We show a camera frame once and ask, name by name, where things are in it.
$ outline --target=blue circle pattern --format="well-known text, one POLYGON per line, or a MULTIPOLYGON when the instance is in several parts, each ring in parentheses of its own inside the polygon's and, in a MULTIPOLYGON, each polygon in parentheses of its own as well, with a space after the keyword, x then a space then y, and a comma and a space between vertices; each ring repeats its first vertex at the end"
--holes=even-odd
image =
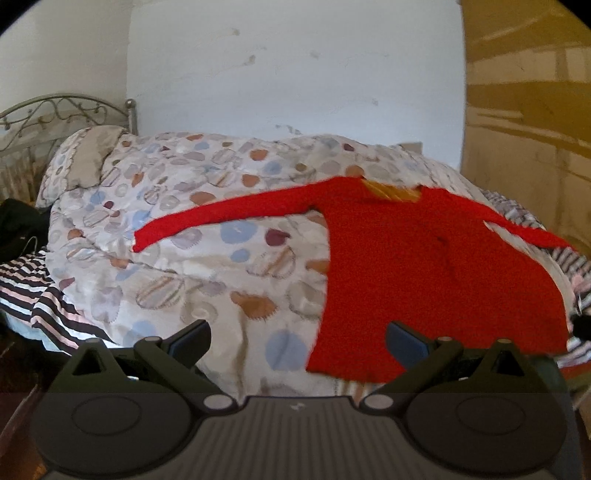
POLYGON ((416 163, 413 163, 413 162, 410 162, 410 161, 404 162, 404 166, 406 168, 408 168, 409 170, 411 170, 411 171, 417 171, 418 170, 417 164, 416 163))
POLYGON ((144 196, 144 193, 146 193, 147 191, 148 191, 148 187, 144 187, 143 189, 141 189, 141 190, 138 192, 138 194, 137 194, 137 196, 136 196, 135 198, 136 198, 137 200, 140 200, 140 199, 141 199, 141 198, 144 196))
POLYGON ((277 175, 281 172, 281 164, 276 161, 270 161, 265 168, 263 168, 263 172, 267 175, 277 175))
POLYGON ((294 372, 306 365, 308 347, 295 333, 279 330, 267 340, 265 359, 275 371, 294 372))
POLYGON ((320 143, 328 148, 336 148, 340 145, 334 138, 321 138, 320 143))
POLYGON ((251 253, 246 248, 241 248, 240 250, 236 250, 232 255, 230 255, 230 260, 236 263, 244 263, 248 261, 251 257, 251 253))
POLYGON ((117 275, 115 276, 115 280, 116 281, 125 281, 131 275, 136 273, 138 270, 139 270, 139 265, 129 265, 125 270, 121 270, 120 272, 117 272, 117 275))
POLYGON ((131 228, 133 230, 138 230, 142 228, 146 222, 148 221, 148 217, 150 212, 148 210, 138 210, 134 213, 134 216, 131 219, 131 228))
POLYGON ((138 340, 152 335, 156 335, 156 328, 154 325, 148 320, 140 320, 139 322, 134 322, 131 329, 128 330, 123 337, 122 343, 124 347, 129 348, 138 340))
POLYGON ((105 192, 101 192, 99 190, 97 190, 96 192, 94 192, 90 196, 90 202, 93 205, 99 205, 99 204, 103 203, 104 199, 105 199, 105 192))
POLYGON ((148 145, 148 147, 146 147, 146 149, 144 151, 147 154, 154 153, 156 150, 159 149, 159 147, 160 147, 160 144, 152 143, 152 144, 148 145))
POLYGON ((256 224, 245 220, 223 223, 220 236, 225 244, 242 244, 248 242, 256 233, 256 224))

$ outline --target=pillowcase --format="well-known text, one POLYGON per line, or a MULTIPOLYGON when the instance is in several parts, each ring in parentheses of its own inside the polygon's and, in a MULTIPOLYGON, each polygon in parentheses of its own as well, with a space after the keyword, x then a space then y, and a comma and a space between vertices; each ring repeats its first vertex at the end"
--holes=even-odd
POLYGON ((66 138, 47 167, 35 206, 49 207, 68 190, 98 185, 103 162, 123 131, 114 125, 98 125, 66 138))

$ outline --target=metal headboard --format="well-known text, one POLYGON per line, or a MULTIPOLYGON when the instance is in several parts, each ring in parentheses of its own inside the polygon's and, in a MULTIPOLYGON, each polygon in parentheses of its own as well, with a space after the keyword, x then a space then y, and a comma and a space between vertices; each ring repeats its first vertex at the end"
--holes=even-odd
POLYGON ((90 95, 54 93, 0 112, 0 201, 32 201, 43 172, 60 144, 80 128, 120 125, 137 135, 133 99, 122 108, 90 95))

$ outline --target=bedsheet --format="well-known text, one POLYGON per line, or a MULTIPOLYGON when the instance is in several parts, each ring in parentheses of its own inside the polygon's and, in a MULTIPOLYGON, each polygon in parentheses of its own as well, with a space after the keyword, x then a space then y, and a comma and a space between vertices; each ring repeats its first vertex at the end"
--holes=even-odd
MULTIPOLYGON (((377 385, 305 371, 330 260, 318 212, 190 228, 131 252, 134 231, 150 219, 338 175, 439 186, 490 205, 451 167, 398 147, 334 135, 281 142, 189 132, 123 135, 104 161, 100 185, 62 192, 55 202, 47 269, 79 314, 117 345, 167 337, 206 319, 212 347, 197 365, 239 402, 254 394, 346 394, 358 401, 377 385)), ((557 264, 500 234, 553 276, 566 321, 572 290, 557 264)))

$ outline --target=white wall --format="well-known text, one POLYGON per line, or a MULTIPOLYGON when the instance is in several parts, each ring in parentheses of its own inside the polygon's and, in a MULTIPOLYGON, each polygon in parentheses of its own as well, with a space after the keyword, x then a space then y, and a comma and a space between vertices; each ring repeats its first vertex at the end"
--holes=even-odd
POLYGON ((134 0, 139 130, 277 140, 333 133, 459 166, 465 60, 456 0, 134 0))
POLYGON ((131 0, 42 0, 0 37, 0 111, 56 92, 126 98, 131 0))

